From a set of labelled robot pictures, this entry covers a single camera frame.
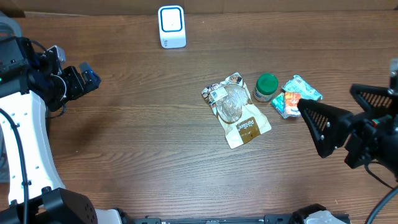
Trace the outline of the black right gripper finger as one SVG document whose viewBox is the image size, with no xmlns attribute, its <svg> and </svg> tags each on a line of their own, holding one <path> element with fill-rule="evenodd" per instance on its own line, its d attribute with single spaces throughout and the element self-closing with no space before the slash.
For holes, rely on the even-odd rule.
<svg viewBox="0 0 398 224">
<path fill-rule="evenodd" d="M 353 84 L 349 91 L 364 117 L 397 116 L 397 93 L 386 87 Z"/>
<path fill-rule="evenodd" d="M 348 136 L 347 120 L 353 113 L 315 100 L 301 99 L 298 109 L 313 139 L 318 155 L 328 157 Z"/>
</svg>

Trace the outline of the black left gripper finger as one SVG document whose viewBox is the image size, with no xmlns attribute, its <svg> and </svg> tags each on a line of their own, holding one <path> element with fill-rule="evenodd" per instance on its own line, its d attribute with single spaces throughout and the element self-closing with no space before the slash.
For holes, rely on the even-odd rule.
<svg viewBox="0 0 398 224">
<path fill-rule="evenodd" d="M 77 100 L 84 95 L 83 78 L 74 66 L 69 66 L 64 70 L 64 80 L 67 84 L 67 99 Z"/>
<path fill-rule="evenodd" d="M 97 75 L 90 65 L 87 62 L 83 62 L 79 65 L 79 68 L 81 70 L 81 75 L 84 80 L 84 89 L 85 90 L 96 90 L 100 83 L 101 83 L 101 78 L 99 75 Z"/>
</svg>

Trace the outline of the small orange box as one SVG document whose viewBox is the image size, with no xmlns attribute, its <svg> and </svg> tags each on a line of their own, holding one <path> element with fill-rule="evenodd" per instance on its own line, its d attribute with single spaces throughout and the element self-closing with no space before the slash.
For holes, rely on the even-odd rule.
<svg viewBox="0 0 398 224">
<path fill-rule="evenodd" d="M 284 93 L 284 114 L 291 117 L 299 117 L 301 113 L 298 109 L 298 102 L 302 98 L 300 93 Z"/>
</svg>

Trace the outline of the teal white snack packet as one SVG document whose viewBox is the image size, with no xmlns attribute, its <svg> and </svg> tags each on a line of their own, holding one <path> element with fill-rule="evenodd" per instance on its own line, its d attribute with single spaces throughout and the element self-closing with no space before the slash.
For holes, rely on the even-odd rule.
<svg viewBox="0 0 398 224">
<path fill-rule="evenodd" d="M 282 87 L 285 92 L 300 93 L 306 100 L 322 100 L 323 95 L 310 86 L 300 75 L 294 75 L 293 79 L 286 82 Z"/>
</svg>

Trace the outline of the small teal tissue pack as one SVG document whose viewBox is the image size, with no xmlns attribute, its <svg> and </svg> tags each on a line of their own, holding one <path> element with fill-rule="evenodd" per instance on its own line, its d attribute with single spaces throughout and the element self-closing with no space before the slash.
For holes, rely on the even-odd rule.
<svg viewBox="0 0 398 224">
<path fill-rule="evenodd" d="M 284 119 L 287 119 L 289 117 L 288 114 L 285 114 L 284 108 L 285 108 L 285 101 L 284 101 L 284 92 L 281 92 L 279 95 L 277 95 L 272 101 L 271 105 L 276 109 L 276 111 L 283 117 Z"/>
</svg>

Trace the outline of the green lid clear jar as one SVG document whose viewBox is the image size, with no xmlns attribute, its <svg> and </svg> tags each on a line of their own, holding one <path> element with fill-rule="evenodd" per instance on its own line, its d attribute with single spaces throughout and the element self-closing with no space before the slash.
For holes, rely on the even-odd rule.
<svg viewBox="0 0 398 224">
<path fill-rule="evenodd" d="M 276 76 L 271 73 L 261 75 L 256 82 L 254 89 L 254 97 L 257 101 L 270 101 L 278 89 L 279 81 Z"/>
</svg>

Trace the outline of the beige rice pouch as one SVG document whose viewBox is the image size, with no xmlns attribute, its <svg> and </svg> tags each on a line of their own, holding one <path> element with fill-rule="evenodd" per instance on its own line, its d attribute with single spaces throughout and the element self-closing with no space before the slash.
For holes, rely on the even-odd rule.
<svg viewBox="0 0 398 224">
<path fill-rule="evenodd" d="M 269 120 L 252 102 L 246 82 L 238 72 L 205 87 L 201 95 L 223 127 L 231 149 L 271 130 Z"/>
</svg>

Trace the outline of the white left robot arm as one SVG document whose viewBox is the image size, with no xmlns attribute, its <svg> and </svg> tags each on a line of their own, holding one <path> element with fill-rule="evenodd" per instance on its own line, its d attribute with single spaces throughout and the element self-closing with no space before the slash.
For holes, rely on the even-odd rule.
<svg viewBox="0 0 398 224">
<path fill-rule="evenodd" d="M 9 208 L 2 223 L 129 223 L 120 209 L 101 210 L 65 188 L 53 161 L 48 112 L 64 114 L 67 102 L 97 89 L 100 77 L 87 63 L 62 67 L 61 48 L 36 52 L 25 37 L 1 41 L 1 130 L 9 164 Z"/>
</svg>

